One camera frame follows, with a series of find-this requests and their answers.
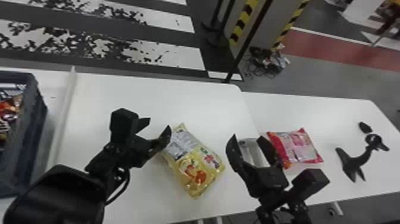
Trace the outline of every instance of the robotic arm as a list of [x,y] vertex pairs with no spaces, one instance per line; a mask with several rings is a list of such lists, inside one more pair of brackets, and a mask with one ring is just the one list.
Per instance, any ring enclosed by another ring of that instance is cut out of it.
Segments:
[[[128,187],[129,170],[141,168],[170,142],[171,129],[147,140],[137,133],[149,125],[126,109],[112,112],[111,139],[85,167],[86,172],[56,165],[17,197],[4,216],[4,224],[100,224],[104,208]],[[124,183],[114,196],[110,196]]]
[[270,167],[255,167],[243,159],[236,136],[233,135],[226,145],[226,154],[232,169],[245,182],[250,196],[257,198],[261,206],[256,208],[262,224],[275,224],[272,212],[288,204],[289,209],[281,208],[293,215],[292,223],[311,224],[308,209],[304,201],[324,188],[329,180],[320,169],[305,169],[289,186],[282,169],[282,161],[273,145],[264,137],[257,139],[257,144],[270,163]]

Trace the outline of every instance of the snack bag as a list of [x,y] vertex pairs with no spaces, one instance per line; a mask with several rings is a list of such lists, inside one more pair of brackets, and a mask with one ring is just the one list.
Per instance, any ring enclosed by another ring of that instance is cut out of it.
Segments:
[[282,158],[285,169],[293,163],[322,163],[324,161],[304,128],[293,132],[267,132],[267,135]]
[[221,158],[197,140],[183,123],[173,129],[171,141],[161,155],[192,198],[203,194],[225,169]]

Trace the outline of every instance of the pink snack bag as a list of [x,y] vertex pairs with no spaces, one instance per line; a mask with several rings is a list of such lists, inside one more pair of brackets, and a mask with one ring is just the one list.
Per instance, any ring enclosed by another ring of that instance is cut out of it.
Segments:
[[304,128],[292,132],[267,132],[267,135],[282,158],[285,169],[293,163],[322,163],[324,161]]

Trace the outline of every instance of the black and white patterned floor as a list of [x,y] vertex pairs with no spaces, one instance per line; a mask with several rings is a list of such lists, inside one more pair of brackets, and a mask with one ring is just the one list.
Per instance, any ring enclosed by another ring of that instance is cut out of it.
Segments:
[[0,0],[0,57],[222,78],[233,56],[205,44],[197,11],[193,0]]

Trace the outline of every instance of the box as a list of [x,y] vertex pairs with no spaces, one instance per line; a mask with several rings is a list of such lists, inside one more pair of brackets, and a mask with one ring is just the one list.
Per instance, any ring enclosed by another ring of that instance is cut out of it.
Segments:
[[32,74],[0,71],[0,198],[27,189],[46,115]]

